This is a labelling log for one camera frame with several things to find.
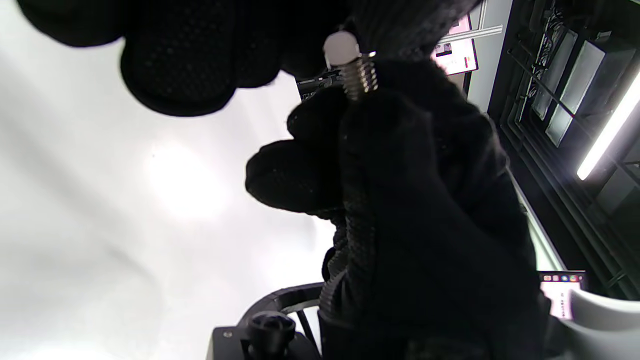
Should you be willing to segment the person's left hand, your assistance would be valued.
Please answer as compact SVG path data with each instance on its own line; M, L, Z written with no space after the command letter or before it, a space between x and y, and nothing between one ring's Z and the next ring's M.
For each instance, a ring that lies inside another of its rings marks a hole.
M322 265L325 360L542 360L528 221L493 123L430 60L327 88L263 146L245 187L336 228Z

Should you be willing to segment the person's right hand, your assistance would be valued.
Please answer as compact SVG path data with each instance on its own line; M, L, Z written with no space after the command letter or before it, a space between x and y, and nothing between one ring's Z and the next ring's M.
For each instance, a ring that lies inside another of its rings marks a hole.
M347 30L380 60L430 57L478 0L19 0L42 34L74 48L123 39L130 93L175 117L223 109L237 89L280 71L306 79L326 64L323 44Z

